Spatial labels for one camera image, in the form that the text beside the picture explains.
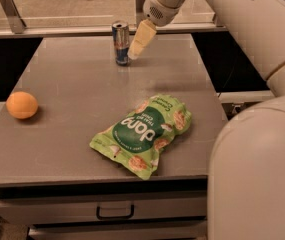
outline metal post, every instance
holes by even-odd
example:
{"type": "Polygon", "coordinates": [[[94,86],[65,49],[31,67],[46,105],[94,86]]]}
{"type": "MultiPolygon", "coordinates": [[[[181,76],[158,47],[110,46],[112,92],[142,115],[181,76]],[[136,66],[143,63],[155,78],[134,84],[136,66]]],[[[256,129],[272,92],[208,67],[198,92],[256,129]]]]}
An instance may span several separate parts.
{"type": "Polygon", "coordinates": [[[144,19],[143,4],[145,0],[135,0],[136,8],[136,26],[138,27],[140,22],[144,19]]]}
{"type": "Polygon", "coordinates": [[[26,28],[26,24],[21,18],[13,0],[0,0],[2,8],[8,18],[11,31],[21,34],[26,28]]]}

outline blue and silver can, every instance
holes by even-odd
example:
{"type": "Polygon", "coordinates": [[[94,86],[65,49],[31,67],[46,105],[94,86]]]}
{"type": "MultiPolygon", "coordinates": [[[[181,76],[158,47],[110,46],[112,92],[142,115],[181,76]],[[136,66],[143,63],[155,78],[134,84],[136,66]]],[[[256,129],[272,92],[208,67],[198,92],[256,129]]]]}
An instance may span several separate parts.
{"type": "Polygon", "coordinates": [[[115,61],[118,65],[126,66],[129,63],[128,51],[130,47],[129,25],[124,21],[112,24],[115,61]]]}

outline snack bag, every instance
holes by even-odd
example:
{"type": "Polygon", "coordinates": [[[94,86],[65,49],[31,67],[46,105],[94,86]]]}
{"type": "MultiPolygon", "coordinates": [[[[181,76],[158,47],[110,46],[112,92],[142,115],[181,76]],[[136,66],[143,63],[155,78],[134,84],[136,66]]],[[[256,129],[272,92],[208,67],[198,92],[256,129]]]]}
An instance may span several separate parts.
{"type": "Polygon", "coordinates": [[[90,147],[147,180],[158,167],[160,153],[190,124],[191,113],[183,103],[158,94],[95,135],[90,147]]]}

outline energy drink can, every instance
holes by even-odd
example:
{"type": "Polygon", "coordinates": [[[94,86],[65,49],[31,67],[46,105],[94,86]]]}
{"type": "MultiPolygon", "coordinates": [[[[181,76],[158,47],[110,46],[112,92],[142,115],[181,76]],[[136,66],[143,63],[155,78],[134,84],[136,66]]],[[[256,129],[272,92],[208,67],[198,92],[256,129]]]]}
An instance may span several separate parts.
{"type": "Polygon", "coordinates": [[[124,21],[112,24],[115,61],[118,65],[126,66],[129,63],[128,51],[130,47],[129,25],[124,21]]]}

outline table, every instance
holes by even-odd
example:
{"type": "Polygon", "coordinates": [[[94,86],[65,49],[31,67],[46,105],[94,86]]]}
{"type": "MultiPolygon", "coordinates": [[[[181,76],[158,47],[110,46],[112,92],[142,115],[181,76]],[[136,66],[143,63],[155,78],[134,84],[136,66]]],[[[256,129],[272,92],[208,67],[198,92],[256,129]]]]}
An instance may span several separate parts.
{"type": "MultiPolygon", "coordinates": [[[[156,36],[127,67],[115,63],[109,36],[43,39],[14,91],[30,92],[40,107],[24,121],[12,118],[5,107],[0,112],[0,215],[36,227],[34,239],[75,232],[54,231],[59,223],[101,220],[98,212],[81,214],[88,207],[90,212],[104,209],[102,220],[122,222],[206,215],[208,161],[227,119],[190,35],[156,36]],[[184,102],[192,124],[161,154],[150,180],[143,181],[92,150],[89,142],[158,93],[184,102]],[[179,208],[183,203],[188,208],[179,208]],[[192,205],[199,212],[189,212],[192,205]],[[146,209],[150,206],[161,211],[146,209]]],[[[73,239],[91,236],[82,231],[73,239]]]]}

